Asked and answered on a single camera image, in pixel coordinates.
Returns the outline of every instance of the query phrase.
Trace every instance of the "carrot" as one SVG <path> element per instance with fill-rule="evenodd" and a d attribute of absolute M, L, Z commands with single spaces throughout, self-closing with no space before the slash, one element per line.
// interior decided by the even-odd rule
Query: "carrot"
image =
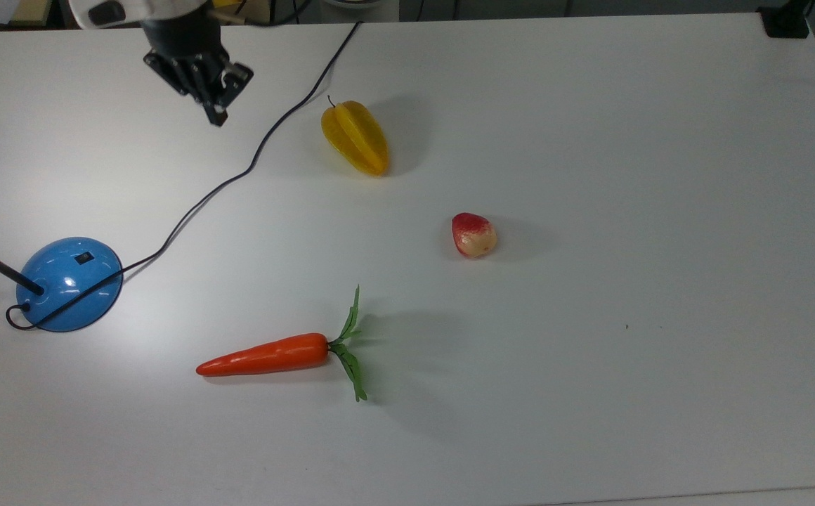
<path fill-rule="evenodd" d="M 367 400 L 367 394 L 360 384 L 360 366 L 344 342 L 360 333 L 357 325 L 357 300 L 360 286 L 354 290 L 354 305 L 348 310 L 348 319 L 339 337 L 327 342 L 323 334 L 312 332 L 285 337 L 276 342 L 264 343 L 254 348 L 243 349 L 228 355 L 218 356 L 195 368 L 203 377 L 230 377 L 231 375 L 262 375 L 267 372 L 293 371 L 295 369 L 316 368 L 327 361 L 327 355 L 338 356 L 346 374 L 354 385 L 354 400 Z"/>

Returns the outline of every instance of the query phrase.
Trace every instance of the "blue lamp shade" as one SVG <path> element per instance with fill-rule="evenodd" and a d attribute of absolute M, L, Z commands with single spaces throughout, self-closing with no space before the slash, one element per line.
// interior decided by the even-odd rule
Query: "blue lamp shade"
<path fill-rule="evenodd" d="M 17 285 L 17 304 L 29 304 L 23 313 L 29 323 L 52 332 L 68 332 L 94 323 L 117 300 L 124 276 L 80 299 L 67 310 L 42 323 L 45 317 L 121 270 L 121 262 L 105 244 L 85 237 L 56 240 L 42 247 L 23 266 L 21 273 L 44 288 L 42 295 Z"/>

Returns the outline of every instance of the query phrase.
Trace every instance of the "yellow star fruit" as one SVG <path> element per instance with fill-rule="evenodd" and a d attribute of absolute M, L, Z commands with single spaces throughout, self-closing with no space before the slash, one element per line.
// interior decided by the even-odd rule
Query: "yellow star fruit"
<path fill-rule="evenodd" d="M 389 168 L 386 137 L 362 103 L 348 100 L 333 105 L 324 111 L 320 125 L 327 141 L 354 169 L 371 176 L 381 176 Z"/>

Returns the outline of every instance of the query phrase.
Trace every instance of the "carrot leaves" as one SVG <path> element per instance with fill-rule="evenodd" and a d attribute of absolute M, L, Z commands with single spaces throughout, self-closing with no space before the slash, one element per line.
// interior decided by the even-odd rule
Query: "carrot leaves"
<path fill-rule="evenodd" d="M 354 290 L 354 305 L 348 310 L 348 318 L 339 337 L 330 342 L 330 351 L 335 353 L 342 362 L 342 366 L 346 369 L 348 378 L 354 385 L 354 400 L 360 403 L 360 400 L 367 400 L 367 394 L 363 391 L 362 382 L 360 382 L 360 365 L 357 362 L 356 356 L 348 351 L 344 343 L 347 339 L 360 334 L 360 330 L 354 329 L 357 325 L 357 301 L 359 294 L 360 286 Z"/>

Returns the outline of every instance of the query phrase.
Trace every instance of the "black wire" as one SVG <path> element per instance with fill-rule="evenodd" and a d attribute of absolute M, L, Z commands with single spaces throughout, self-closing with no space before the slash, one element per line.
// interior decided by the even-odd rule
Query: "black wire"
<path fill-rule="evenodd" d="M 304 2 L 301 3 L 301 6 L 299 6 L 298 9 L 295 9 L 293 13 L 289 14 L 288 16 L 281 20 L 276 20 L 275 22 L 263 22 L 262 20 L 254 20 L 246 17 L 244 19 L 244 24 L 249 26 L 263 26 L 264 28 L 285 25 L 285 23 L 291 22 L 291 20 L 297 20 L 301 13 L 303 13 L 304 10 L 308 8 L 309 4 L 311 4 L 312 1 L 313 0 L 304 0 Z"/>
<path fill-rule="evenodd" d="M 245 7 L 246 3 L 248 3 L 248 0 L 242 0 L 242 2 L 238 4 L 238 7 L 236 7 L 236 11 L 234 12 L 234 14 L 238 15 L 238 13 L 241 13 L 242 7 Z"/>
<path fill-rule="evenodd" d="M 10 266 L 7 266 L 4 262 L 0 260 L 0 275 L 6 276 L 6 278 L 10 279 L 11 281 L 15 282 L 17 285 L 21 285 L 23 288 L 33 292 L 37 295 L 42 295 L 45 293 L 45 289 L 39 285 L 36 285 L 32 279 L 29 279 L 27 276 L 19 273 Z"/>
<path fill-rule="evenodd" d="M 111 273 L 111 275 L 107 276 L 105 279 L 102 279 L 95 285 L 92 285 L 89 289 L 80 292 L 79 295 L 77 295 L 73 299 L 70 299 L 70 301 L 67 301 L 66 304 L 62 305 L 60 308 L 57 308 L 55 311 L 52 311 L 51 313 L 43 317 L 41 320 L 36 321 L 36 323 L 33 323 L 31 325 L 21 326 L 14 323 L 13 320 L 11 320 L 10 314 L 11 311 L 13 309 L 23 309 L 23 307 L 21 307 L 21 305 L 12 306 L 8 308 L 8 310 L 5 313 L 5 317 L 8 320 L 8 323 L 10 323 L 12 327 L 15 327 L 16 329 L 19 330 L 35 329 L 36 327 L 39 327 L 39 325 L 51 321 L 52 319 L 57 317 L 58 314 L 64 313 L 64 311 L 66 311 L 68 308 L 82 300 L 84 297 L 93 294 L 93 292 L 95 292 L 99 288 L 102 288 L 103 286 L 110 284 L 114 279 L 118 278 L 118 276 L 124 275 L 124 273 L 129 272 L 129 270 L 138 268 L 138 266 L 157 260 L 158 257 L 163 255 L 164 251 L 167 251 L 167 249 L 170 247 L 170 244 L 173 243 L 174 239 L 176 239 L 176 236 L 183 230 L 183 227 L 185 227 L 189 220 L 193 218 L 193 216 L 202 208 L 203 205 L 208 204 L 208 201 L 214 198 L 214 196 L 217 195 L 217 193 L 220 193 L 222 189 L 226 188 L 231 183 L 243 179 L 243 177 L 251 173 L 251 171 L 254 169 L 254 166 L 256 166 L 257 164 L 257 158 L 259 158 L 261 156 L 261 153 L 263 152 L 263 147 L 266 146 L 267 141 L 270 140 L 270 135 L 273 135 L 273 132 L 275 132 L 276 129 L 278 129 L 280 125 L 282 125 L 282 123 L 286 121 L 286 119 L 289 119 L 289 116 L 292 116 L 293 113 L 298 111 L 298 109 L 301 109 L 301 107 L 304 106 L 305 103 L 307 103 L 311 99 L 311 97 L 314 97 L 314 93 L 317 93 L 317 89 L 318 87 L 320 87 L 320 83 L 322 83 L 324 77 L 326 77 L 327 74 L 330 73 L 330 68 L 332 68 L 333 64 L 336 63 L 336 60 L 338 60 L 339 55 L 342 54 L 342 51 L 346 48 L 346 45 L 352 39 L 354 32 L 357 31 L 358 26 L 360 26 L 362 23 L 363 22 L 360 21 L 354 23 L 354 26 L 348 33 L 348 36 L 344 41 L 342 41 L 342 44 L 337 49 L 336 54 L 333 55 L 333 58 L 330 58 L 330 63 L 328 63 L 327 67 L 325 67 L 323 72 L 320 73 L 320 77 L 318 77 L 317 82 L 314 83 L 314 87 L 312 87 L 312 89 L 308 92 L 308 95 L 302 98 L 301 102 L 296 103 L 295 106 L 286 111 L 284 115 L 280 116 L 280 118 L 276 120 L 276 123 L 273 124 L 273 126 L 270 127 L 270 129 L 267 131 L 267 134 L 264 134 L 261 143 L 259 144 L 259 146 L 257 146 L 257 150 L 254 151 L 254 156 L 251 158 L 251 163 L 248 164 L 248 169 L 245 169 L 242 172 L 238 173 L 236 176 L 232 176 L 230 179 L 227 179 L 226 181 L 220 183 L 215 187 L 215 189 L 211 190 L 211 192 L 208 192 L 208 195 L 205 195 L 200 201 L 198 201 L 197 204 L 193 205 L 189 209 L 189 211 L 187 211 L 186 214 L 183 215 L 183 218 L 180 218 L 180 221 L 176 222 L 176 227 L 174 227 L 173 230 L 170 231 L 170 235 L 167 236 L 167 239 L 164 241 L 164 244 L 161 245 L 161 247 L 157 251 L 155 251 L 151 255 L 148 255 L 147 257 L 144 257 L 144 259 L 138 260 L 138 262 L 135 262 L 129 266 L 125 266 L 125 268 L 122 268 L 118 272 Z"/>

